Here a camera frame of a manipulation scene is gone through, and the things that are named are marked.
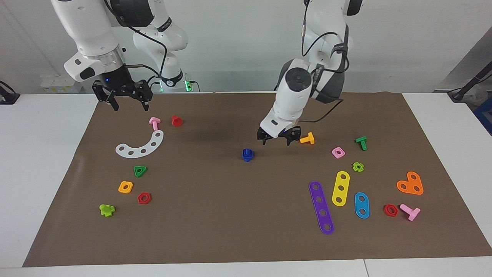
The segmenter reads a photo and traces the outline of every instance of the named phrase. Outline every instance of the yellow bolt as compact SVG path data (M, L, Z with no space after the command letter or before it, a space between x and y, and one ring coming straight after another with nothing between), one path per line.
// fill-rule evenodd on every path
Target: yellow bolt
M310 142L311 144L314 144L314 136L312 135L311 132L307 134L307 137L301 139L301 143L306 143Z

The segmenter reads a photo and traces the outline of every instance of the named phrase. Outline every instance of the pink nut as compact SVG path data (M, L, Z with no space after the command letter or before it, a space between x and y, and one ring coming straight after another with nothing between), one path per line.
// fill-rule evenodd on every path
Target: pink nut
M411 209L405 204L400 205L400 209L402 209L404 212L408 213L408 220L413 221L417 215L420 213L419 208Z
M151 117L149 120L149 124L152 124L152 128L154 129L154 131L159 130L159 128L157 127L158 123L160 123L160 119L158 119L157 117Z
M335 158L339 159L339 158L345 156L345 151L343 149L341 149L340 147L337 147L337 148L332 150L332 154L333 154L333 156L335 156Z

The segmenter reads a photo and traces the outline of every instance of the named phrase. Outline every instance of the purple strip with holes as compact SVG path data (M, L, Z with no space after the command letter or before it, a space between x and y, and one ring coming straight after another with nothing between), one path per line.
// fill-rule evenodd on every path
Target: purple strip with holes
M328 210L323 187L319 182L313 181L309 184L309 191L311 192L312 204L318 218L319 229L325 235L333 234L335 227L333 226L330 210Z

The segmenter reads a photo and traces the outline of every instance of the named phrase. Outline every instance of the yellow plate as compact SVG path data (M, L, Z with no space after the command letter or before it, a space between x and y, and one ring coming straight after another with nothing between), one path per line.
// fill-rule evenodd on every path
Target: yellow plate
M350 175L345 171L340 171L335 180L335 188L333 189L332 202L335 206L342 207L347 201L348 183Z

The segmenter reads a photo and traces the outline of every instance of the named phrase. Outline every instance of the pink bolt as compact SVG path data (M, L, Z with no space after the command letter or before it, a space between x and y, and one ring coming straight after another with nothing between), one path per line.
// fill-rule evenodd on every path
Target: pink bolt
M154 131L159 130L159 128L157 128L158 123L160 123L160 119L158 119L157 117L151 117L151 119L149 120L149 124L152 124L152 128L154 129Z
M410 209L405 204L401 204L400 209L402 209L404 212L408 213L408 215L409 215L408 220L410 220L410 221L413 221L417 217L417 215L420 213L419 208Z

